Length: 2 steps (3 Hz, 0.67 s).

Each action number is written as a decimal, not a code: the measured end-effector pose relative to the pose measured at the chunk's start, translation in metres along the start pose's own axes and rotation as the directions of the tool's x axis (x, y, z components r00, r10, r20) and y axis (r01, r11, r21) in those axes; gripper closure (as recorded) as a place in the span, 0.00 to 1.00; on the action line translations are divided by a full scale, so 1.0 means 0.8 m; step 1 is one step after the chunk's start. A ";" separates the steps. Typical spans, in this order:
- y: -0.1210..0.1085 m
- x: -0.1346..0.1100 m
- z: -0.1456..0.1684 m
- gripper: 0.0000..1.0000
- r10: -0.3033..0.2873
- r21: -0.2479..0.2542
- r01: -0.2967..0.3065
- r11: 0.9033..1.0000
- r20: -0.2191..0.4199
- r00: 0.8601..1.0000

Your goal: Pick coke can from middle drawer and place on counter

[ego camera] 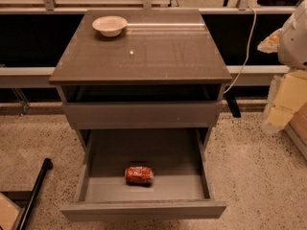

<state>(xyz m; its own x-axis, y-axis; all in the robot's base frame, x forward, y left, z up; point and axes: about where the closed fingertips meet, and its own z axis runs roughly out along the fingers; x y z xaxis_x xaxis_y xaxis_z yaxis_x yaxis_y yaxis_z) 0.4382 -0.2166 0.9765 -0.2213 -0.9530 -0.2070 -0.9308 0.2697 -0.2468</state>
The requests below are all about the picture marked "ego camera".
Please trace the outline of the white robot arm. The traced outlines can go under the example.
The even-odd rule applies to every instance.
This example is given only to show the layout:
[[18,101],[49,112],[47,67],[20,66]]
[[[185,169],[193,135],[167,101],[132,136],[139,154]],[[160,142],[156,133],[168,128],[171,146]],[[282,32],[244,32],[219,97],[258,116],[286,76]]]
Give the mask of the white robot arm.
[[307,1],[261,41],[257,50],[277,53],[279,62],[290,68],[283,77],[273,77],[264,110],[263,130],[276,133],[307,103]]

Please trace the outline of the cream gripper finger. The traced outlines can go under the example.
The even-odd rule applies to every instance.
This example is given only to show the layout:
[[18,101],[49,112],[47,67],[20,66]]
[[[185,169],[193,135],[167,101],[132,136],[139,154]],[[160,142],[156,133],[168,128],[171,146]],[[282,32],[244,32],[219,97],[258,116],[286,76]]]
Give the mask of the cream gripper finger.
[[274,76],[261,128],[276,133],[285,128],[298,110],[307,103],[307,72],[294,70],[283,77]]
[[281,33],[282,29],[275,30],[258,44],[257,50],[266,54],[277,53]]

